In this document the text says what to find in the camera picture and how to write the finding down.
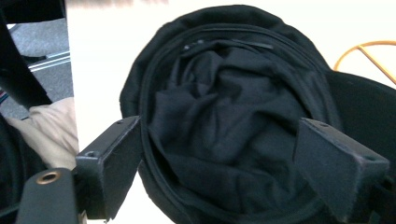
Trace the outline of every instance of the white table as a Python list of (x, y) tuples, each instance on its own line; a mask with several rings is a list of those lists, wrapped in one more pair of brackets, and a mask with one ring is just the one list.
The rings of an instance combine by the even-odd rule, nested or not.
[[(121, 119), (120, 91), (141, 49), (164, 23), (195, 9), (230, 4), (260, 7), (307, 35), (330, 66), (347, 49), (360, 43), (396, 40), (396, 3), (391, 0), (157, 2), (159, 4), (138, 0), (66, 0), (81, 149)], [(396, 73), (394, 56), (391, 57), (396, 50), (380, 48), (376, 51), (379, 52), (378, 59)], [(340, 69), (394, 87), (359, 53), (351, 54)], [(118, 216), (110, 223), (172, 222), (151, 202), (137, 175)]]

